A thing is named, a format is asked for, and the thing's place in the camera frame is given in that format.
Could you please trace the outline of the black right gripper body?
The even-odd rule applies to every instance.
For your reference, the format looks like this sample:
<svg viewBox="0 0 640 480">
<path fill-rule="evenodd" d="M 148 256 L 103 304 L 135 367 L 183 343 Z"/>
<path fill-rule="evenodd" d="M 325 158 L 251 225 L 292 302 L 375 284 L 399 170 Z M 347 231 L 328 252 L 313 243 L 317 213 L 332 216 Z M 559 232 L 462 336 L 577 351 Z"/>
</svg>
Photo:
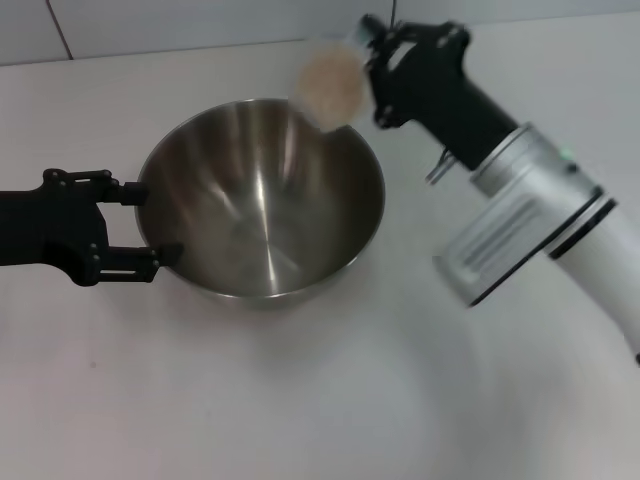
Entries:
<svg viewBox="0 0 640 480">
<path fill-rule="evenodd" d="M 518 129 L 518 123 L 465 74 L 468 35 L 422 36 L 393 69 L 381 71 L 378 92 L 399 124 L 421 124 L 474 171 Z"/>
</svg>

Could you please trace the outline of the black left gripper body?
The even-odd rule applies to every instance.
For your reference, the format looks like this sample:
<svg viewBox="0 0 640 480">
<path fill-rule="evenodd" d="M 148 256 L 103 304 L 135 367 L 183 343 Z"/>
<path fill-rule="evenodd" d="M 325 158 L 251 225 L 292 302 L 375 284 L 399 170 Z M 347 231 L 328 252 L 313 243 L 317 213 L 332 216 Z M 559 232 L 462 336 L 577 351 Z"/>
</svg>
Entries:
<svg viewBox="0 0 640 480">
<path fill-rule="evenodd" d="M 1 264 L 43 264 L 63 271 L 83 287 L 99 282 L 108 248 L 98 203 L 108 190 L 106 170 L 47 169 L 29 191 L 1 193 Z"/>
</svg>

